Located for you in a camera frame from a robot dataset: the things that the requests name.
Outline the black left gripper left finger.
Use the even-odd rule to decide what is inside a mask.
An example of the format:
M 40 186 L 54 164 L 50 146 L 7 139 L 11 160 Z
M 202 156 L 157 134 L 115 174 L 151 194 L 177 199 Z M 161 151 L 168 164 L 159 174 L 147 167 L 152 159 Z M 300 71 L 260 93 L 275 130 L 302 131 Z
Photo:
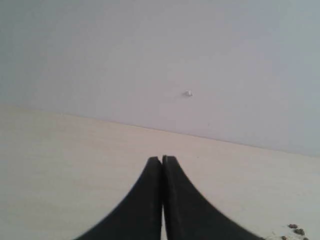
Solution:
M 162 164 L 150 157 L 125 198 L 78 240 L 159 240 L 162 230 Z

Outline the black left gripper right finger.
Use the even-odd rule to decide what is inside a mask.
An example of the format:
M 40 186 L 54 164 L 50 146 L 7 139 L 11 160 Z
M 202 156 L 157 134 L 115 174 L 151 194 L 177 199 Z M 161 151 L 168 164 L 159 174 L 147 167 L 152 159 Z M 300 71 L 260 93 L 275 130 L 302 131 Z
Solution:
M 168 240 L 261 240 L 216 209 L 174 156 L 162 157 L 163 208 Z

